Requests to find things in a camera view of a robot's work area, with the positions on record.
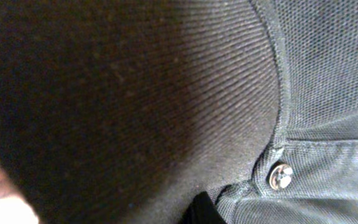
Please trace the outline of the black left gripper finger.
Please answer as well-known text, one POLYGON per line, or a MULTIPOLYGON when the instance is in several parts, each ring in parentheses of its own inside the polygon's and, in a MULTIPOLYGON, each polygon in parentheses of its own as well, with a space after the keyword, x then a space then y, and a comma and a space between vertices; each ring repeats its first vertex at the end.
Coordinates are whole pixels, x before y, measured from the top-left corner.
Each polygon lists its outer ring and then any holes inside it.
POLYGON ((179 224, 226 224, 207 192, 198 194, 186 209, 179 224))

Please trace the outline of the black t-shirt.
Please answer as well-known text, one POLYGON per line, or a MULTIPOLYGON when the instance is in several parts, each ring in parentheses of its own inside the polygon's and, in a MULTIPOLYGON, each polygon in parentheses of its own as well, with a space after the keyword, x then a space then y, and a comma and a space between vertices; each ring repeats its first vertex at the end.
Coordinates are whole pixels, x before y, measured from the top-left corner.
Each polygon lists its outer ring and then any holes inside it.
POLYGON ((39 223, 358 223, 358 1, 0 1, 0 199, 39 223))

